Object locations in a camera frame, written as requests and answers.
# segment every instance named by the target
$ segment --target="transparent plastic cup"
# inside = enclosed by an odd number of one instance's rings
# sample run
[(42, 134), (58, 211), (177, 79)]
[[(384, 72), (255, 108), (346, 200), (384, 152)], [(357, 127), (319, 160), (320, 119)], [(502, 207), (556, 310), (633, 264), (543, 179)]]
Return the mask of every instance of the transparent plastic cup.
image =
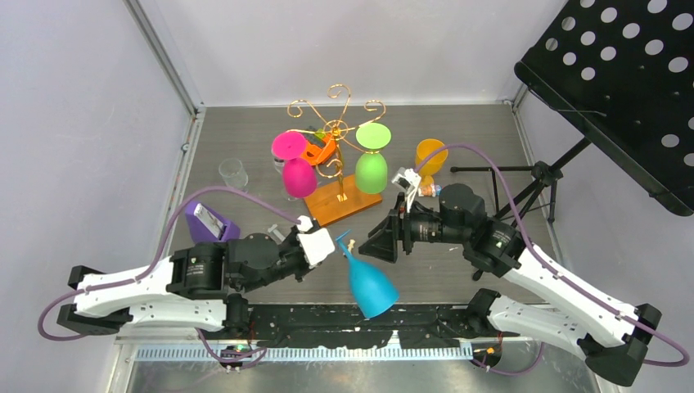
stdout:
[(224, 184), (248, 192), (248, 174), (241, 160), (227, 158), (219, 164), (219, 174), (224, 179)]

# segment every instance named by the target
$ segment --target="purple block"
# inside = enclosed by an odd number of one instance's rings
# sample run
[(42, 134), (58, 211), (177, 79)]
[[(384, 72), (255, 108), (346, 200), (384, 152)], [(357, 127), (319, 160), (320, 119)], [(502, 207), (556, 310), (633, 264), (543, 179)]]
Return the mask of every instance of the purple block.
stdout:
[(241, 229), (230, 219), (203, 205), (199, 201), (191, 201), (186, 206), (186, 221), (194, 243), (225, 242), (238, 239)]

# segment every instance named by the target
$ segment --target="pink wine glass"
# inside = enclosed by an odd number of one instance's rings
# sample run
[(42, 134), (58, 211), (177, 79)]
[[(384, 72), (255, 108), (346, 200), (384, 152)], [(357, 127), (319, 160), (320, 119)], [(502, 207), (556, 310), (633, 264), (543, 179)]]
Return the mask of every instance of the pink wine glass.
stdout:
[(284, 187), (295, 198), (308, 197), (318, 187), (313, 167), (301, 158), (307, 143), (306, 138), (296, 131), (281, 133), (273, 141), (273, 154), (285, 161), (282, 170)]

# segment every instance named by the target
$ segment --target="white bracket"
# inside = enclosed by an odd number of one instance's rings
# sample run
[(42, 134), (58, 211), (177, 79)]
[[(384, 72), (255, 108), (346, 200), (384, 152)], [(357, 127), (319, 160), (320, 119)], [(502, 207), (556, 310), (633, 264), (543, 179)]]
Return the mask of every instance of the white bracket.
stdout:
[(405, 192), (406, 211), (409, 213), (417, 196), (421, 176), (414, 169), (400, 168), (390, 182)]
[[(135, 278), (146, 266), (111, 274), (86, 274), (78, 289)], [(139, 282), (77, 295), (77, 315), (106, 317), (129, 308), (133, 320), (126, 325), (168, 328), (202, 328), (213, 332), (223, 327), (227, 306), (221, 300), (189, 300), (166, 291), (174, 264), (169, 257), (157, 262), (149, 276)]]
[(566, 285), (560, 280), (560, 277), (567, 277), (591, 295), (618, 309), (622, 316), (638, 319), (638, 316), (634, 313), (635, 307), (599, 291), (552, 260), (538, 246), (534, 246), (534, 250), (557, 270), (558, 273), (556, 275), (552, 275), (549, 270), (545, 269), (526, 249), (518, 258), (520, 267), (511, 269), (503, 277), (532, 291), (562, 312), (570, 315), (571, 318), (575, 318), (576, 322), (580, 326), (586, 327), (595, 341), (602, 346), (609, 348), (624, 344), (622, 337), (625, 333), (632, 335), (634, 326), (623, 318), (616, 318), (609, 311), (593, 303), (590, 299)]
[(501, 332), (533, 337), (585, 359), (577, 340), (584, 338), (587, 331), (569, 315), (524, 305), (501, 296), (489, 307), (487, 318)]
[(335, 243), (326, 228), (321, 228), (314, 233), (299, 233), (296, 235), (304, 249), (306, 261), (311, 269), (323, 262), (328, 255), (335, 252)]

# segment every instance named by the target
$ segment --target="small bottle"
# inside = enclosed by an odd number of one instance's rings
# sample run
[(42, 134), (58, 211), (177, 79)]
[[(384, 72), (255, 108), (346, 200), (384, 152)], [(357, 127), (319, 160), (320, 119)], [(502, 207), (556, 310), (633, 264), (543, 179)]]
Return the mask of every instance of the small bottle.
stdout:
[(279, 173), (282, 174), (282, 170), (284, 169), (284, 160), (280, 160), (277, 157), (273, 157), (273, 162), (275, 164), (275, 170)]
[(417, 195), (420, 197), (437, 197), (441, 193), (441, 186), (437, 184), (427, 184), (420, 186), (417, 190)]

